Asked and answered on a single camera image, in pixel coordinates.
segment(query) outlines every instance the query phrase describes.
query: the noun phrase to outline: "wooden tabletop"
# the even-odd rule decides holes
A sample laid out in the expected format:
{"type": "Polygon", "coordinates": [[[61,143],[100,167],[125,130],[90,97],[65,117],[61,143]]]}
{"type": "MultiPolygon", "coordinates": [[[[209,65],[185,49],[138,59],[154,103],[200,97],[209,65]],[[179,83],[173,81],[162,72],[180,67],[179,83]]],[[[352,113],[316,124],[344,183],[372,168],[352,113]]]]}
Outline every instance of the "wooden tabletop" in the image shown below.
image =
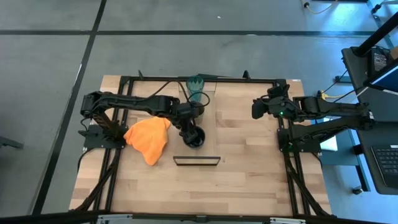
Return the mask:
{"type": "MultiPolygon", "coordinates": [[[[117,93],[120,76],[106,75],[101,91],[117,93]]],[[[300,80],[288,80],[289,96],[303,96],[300,80]]],[[[133,94],[149,96],[164,82],[135,81],[133,94]]],[[[205,83],[211,103],[205,108],[202,126],[205,145],[197,150],[185,146],[178,130],[171,126],[162,157],[148,166],[132,146],[122,150],[114,189],[113,212],[185,213],[207,215],[292,215],[284,158],[278,149],[278,122],[267,114],[251,118],[252,100],[264,95],[270,84],[205,83]],[[220,156],[217,166],[176,166],[173,156],[220,156]]],[[[179,97],[177,83],[170,83],[159,95],[179,97]]],[[[107,111],[111,117],[113,110],[107,111]]],[[[129,111],[127,125],[150,118],[145,112],[129,111]]],[[[89,152],[82,160],[70,208],[79,206],[100,176],[104,149],[89,152]]],[[[305,183],[317,202],[330,212],[319,161],[300,153],[305,183]]],[[[104,207],[107,186],[100,208],[104,207]]],[[[299,212],[303,213],[300,191],[295,186],[299,212]]]]}

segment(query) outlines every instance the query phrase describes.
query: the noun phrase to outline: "computer monitor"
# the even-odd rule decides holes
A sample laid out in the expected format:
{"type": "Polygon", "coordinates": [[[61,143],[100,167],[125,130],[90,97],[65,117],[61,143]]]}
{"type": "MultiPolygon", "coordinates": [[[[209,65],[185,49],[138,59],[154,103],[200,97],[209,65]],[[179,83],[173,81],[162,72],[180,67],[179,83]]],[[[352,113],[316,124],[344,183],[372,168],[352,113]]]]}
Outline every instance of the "computer monitor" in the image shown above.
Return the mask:
{"type": "Polygon", "coordinates": [[[398,95],[398,58],[382,68],[375,76],[368,78],[364,86],[398,95]]]}

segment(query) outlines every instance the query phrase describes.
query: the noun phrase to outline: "keyboard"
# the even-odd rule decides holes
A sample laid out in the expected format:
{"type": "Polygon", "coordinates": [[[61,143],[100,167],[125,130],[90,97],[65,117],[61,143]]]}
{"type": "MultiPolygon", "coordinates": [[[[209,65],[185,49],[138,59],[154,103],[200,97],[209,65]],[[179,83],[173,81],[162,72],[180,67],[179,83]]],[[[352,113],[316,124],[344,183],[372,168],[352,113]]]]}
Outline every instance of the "keyboard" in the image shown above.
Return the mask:
{"type": "Polygon", "coordinates": [[[373,146],[372,152],[384,184],[398,189],[398,146],[373,146]]]}

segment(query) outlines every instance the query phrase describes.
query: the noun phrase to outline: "orange cloth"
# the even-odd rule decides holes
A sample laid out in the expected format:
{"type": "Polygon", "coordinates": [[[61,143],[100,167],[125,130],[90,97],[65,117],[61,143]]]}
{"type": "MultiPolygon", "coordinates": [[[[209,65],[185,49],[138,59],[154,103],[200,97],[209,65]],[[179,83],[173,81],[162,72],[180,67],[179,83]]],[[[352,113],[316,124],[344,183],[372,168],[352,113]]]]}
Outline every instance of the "orange cloth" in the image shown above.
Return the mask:
{"type": "Polygon", "coordinates": [[[126,143],[142,152],[148,165],[153,166],[160,158],[167,143],[170,121],[153,117],[137,122],[124,134],[126,143]]]}

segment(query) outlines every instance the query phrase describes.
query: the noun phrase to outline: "green cup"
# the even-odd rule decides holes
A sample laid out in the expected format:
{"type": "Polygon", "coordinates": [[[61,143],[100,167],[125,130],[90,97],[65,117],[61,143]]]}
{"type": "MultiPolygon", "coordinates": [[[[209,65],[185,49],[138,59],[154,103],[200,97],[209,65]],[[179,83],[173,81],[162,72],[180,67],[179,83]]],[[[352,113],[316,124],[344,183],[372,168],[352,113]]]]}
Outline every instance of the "green cup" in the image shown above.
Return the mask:
{"type": "Polygon", "coordinates": [[[190,95],[190,101],[196,101],[200,103],[202,94],[198,92],[202,92],[204,86],[205,81],[202,79],[202,77],[197,75],[189,77],[187,80],[187,88],[190,95]]]}

